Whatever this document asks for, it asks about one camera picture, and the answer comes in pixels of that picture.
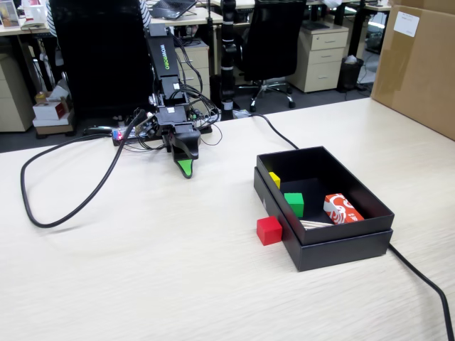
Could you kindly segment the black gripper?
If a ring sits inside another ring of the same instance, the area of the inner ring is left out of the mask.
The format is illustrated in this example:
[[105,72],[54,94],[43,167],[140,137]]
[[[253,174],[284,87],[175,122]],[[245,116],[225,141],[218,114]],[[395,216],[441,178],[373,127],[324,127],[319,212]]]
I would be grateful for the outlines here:
[[194,131],[185,107],[161,107],[156,113],[156,121],[156,135],[170,135],[173,162],[184,178],[192,178],[193,159],[199,157],[200,132]]

